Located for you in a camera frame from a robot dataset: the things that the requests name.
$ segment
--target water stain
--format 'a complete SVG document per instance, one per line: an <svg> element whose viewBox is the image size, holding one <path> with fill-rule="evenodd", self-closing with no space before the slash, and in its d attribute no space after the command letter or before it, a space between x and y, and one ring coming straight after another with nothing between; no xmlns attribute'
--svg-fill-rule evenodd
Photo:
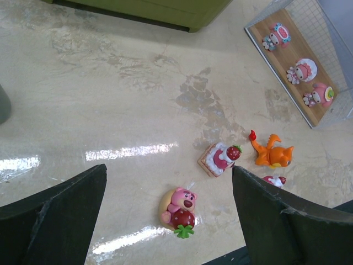
<svg viewBox="0 0 353 265"><path fill-rule="evenodd" d="M213 216L220 216L220 215L221 215L221 211L219 211L219 210L214 210L214 211L211 211L211 214L212 214Z"/></svg>
<svg viewBox="0 0 353 265"><path fill-rule="evenodd" d="M247 142L245 128L228 120L219 96L207 89L210 73L211 68L207 67L196 75L187 76L180 86L181 95L175 100L184 111L206 118L201 136L195 139L193 147L204 151L221 139L228 143L244 144Z"/></svg>
<svg viewBox="0 0 353 265"><path fill-rule="evenodd" d="M35 0L3 1L1 9L6 14L7 21L27 29L35 29L44 24L51 24L58 21L57 18L68 16L65 7L51 6Z"/></svg>
<svg viewBox="0 0 353 265"><path fill-rule="evenodd" d="M325 166L308 164L304 168L297 167L293 182L286 183L285 187L286 189L297 189L296 194L305 199L334 207L351 200L353 163L344 165L341 160L332 158L327 151L325 154L327 161Z"/></svg>
<svg viewBox="0 0 353 265"><path fill-rule="evenodd" d="M97 265L97 263L96 263L96 261L94 260L93 257L87 256L84 265Z"/></svg>
<svg viewBox="0 0 353 265"><path fill-rule="evenodd" d="M172 57L168 57L168 56L165 56L162 54L156 55L154 57L153 62L155 65L157 65L159 67L165 66L165 64L169 64L169 65L177 65L178 64L178 62L175 61Z"/></svg>
<svg viewBox="0 0 353 265"><path fill-rule="evenodd" d="M133 87L145 91L158 91L163 88L157 67L148 59L111 54L107 63L117 69L121 78L132 81Z"/></svg>
<svg viewBox="0 0 353 265"><path fill-rule="evenodd" d="M288 98L279 94L275 89L265 91L266 107L272 121L291 121L291 111L288 108Z"/></svg>

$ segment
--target white tile floor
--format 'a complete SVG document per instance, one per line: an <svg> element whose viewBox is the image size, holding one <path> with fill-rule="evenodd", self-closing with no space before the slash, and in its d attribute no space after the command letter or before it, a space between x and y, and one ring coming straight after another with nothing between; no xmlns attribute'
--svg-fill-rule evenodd
<svg viewBox="0 0 353 265"><path fill-rule="evenodd" d="M13 104L0 125L0 206L99 163L108 183L87 264L200 265L244 245L231 173L208 177L196 160L219 139L254 164L250 129L294 145L275 173L285 189L335 206L353 199L353 125L311 130L243 27L269 0L236 0L188 34L49 5L0 1L0 82ZM199 195L195 235L161 228L170 188Z"/></svg>

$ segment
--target pink hood figurine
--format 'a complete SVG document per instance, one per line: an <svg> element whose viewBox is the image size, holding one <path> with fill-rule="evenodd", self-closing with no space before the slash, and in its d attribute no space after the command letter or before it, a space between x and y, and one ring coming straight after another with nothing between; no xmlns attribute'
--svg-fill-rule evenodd
<svg viewBox="0 0 353 265"><path fill-rule="evenodd" d="M304 94L304 104L310 108L317 103L321 103L325 108L329 107L332 104L333 96L335 95L332 87L329 87L324 83L315 83L313 88L314 90L312 93Z"/></svg>
<svg viewBox="0 0 353 265"><path fill-rule="evenodd" d="M318 73L318 67L311 59L299 59L295 68L290 67L287 71L288 81L292 84L299 84L300 81L309 83Z"/></svg>
<svg viewBox="0 0 353 265"><path fill-rule="evenodd" d="M291 36L288 29L281 23L275 23L270 27L270 35L263 38L263 47L266 50L273 51L277 46L288 47Z"/></svg>

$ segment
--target wooden board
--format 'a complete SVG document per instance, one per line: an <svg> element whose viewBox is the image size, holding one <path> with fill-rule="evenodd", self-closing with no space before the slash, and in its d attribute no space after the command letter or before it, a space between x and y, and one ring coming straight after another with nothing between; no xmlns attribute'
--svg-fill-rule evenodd
<svg viewBox="0 0 353 265"><path fill-rule="evenodd" d="M283 24L289 30L292 39L287 48L282 49L281 47L277 47L271 52L265 50L262 46L262 38L269 35L269 26L275 23ZM298 28L295 26L288 12L285 9L281 9L259 23L251 26L249 31L311 125L317 126L325 112L330 108L324 108L321 104L316 104L312 108L307 107L303 101L303 94L312 92L312 85L316 82L325 83L328 86L331 86L335 92L334 100L338 95L338 90L302 34L299 32ZM312 59L318 67L318 73L310 83L300 82L300 84L293 85L286 77L287 70L291 66L294 67L296 60L299 58Z"/></svg>

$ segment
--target wire mesh cage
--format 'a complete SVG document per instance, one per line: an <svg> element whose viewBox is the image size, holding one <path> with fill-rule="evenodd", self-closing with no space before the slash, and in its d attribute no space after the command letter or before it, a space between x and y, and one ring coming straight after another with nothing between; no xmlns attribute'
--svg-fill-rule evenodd
<svg viewBox="0 0 353 265"><path fill-rule="evenodd" d="M340 28L337 29L323 8L325 1L328 0L274 0L245 27L312 128L353 117L353 54L342 38ZM262 46L262 37L273 22L288 28L292 39L289 48L269 52ZM310 56L318 65L318 74L311 83L293 86L286 79L286 68L295 63L291 62L295 56ZM304 92L311 92L316 82L328 83L334 88L334 100L328 108L320 104L309 108L303 104Z"/></svg>

